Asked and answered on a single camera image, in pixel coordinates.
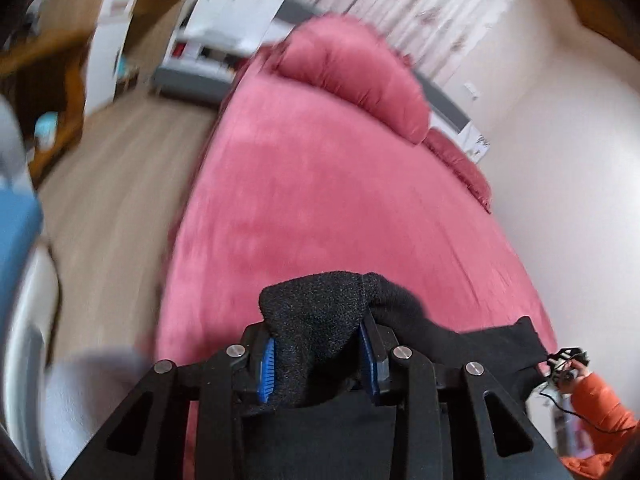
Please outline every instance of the wooden desk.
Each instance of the wooden desk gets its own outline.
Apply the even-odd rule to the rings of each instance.
[[[84,83],[80,69],[92,30],[49,30],[0,54],[0,80],[14,107],[26,145],[33,144],[36,120],[58,112],[56,142],[50,150],[37,148],[29,171],[38,185],[44,171],[68,146],[82,137]]]

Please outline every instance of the pink pillow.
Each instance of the pink pillow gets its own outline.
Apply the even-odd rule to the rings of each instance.
[[[331,92],[420,144],[430,109],[409,65],[372,27],[340,14],[303,23],[268,62],[279,75]]]
[[[437,128],[431,128],[422,143],[467,186],[476,200],[490,213],[491,187],[478,167],[462,150]]]

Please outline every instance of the person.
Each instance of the person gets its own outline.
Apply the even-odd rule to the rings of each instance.
[[[573,381],[561,381],[558,389],[571,395],[575,413],[591,423],[582,426],[591,437],[595,454],[585,459],[561,460],[575,479],[598,480],[604,477],[623,447],[640,436],[640,425],[601,377],[575,360],[568,363],[568,368],[577,370],[577,376]]]

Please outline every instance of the pink object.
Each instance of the pink object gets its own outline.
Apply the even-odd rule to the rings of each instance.
[[[209,357],[262,318],[267,285],[378,272],[460,332],[530,316],[554,332],[500,227],[450,169],[335,96],[261,71],[238,84],[178,231],[157,359]]]
[[[491,212],[491,187],[478,167],[455,143],[437,128],[430,128],[422,142],[460,179],[488,213]]]
[[[409,64],[371,26],[329,14],[296,28],[275,47],[268,68],[355,104],[420,144],[430,109]]]

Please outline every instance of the wire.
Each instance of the wire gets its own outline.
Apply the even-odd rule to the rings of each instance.
[[[561,365],[558,365],[557,367],[553,368],[553,370],[551,371],[551,373],[553,374],[556,370],[558,370],[559,367],[564,366],[568,361],[565,361],[564,363],[562,363]],[[629,431],[629,430],[634,430],[636,428],[636,426],[631,426],[630,428],[622,428],[621,430],[603,430],[602,428],[600,428],[598,425],[594,424],[593,422],[591,422],[588,418],[580,415],[580,413],[575,413],[572,412],[571,410],[566,410],[564,409],[562,406],[560,406],[556,400],[550,396],[549,394],[545,393],[545,390],[547,389],[547,387],[549,386],[549,383],[545,384],[545,387],[542,388],[542,391],[539,393],[540,396],[542,397],[546,397],[547,399],[550,399],[552,403],[554,403],[556,405],[556,408],[558,410],[560,410],[563,413],[566,413],[567,415],[573,415],[578,417],[580,420],[582,420],[583,422],[586,422],[587,424],[589,424],[594,430],[599,431],[600,433],[605,433],[605,434],[617,434],[617,433],[624,433],[625,431]]]

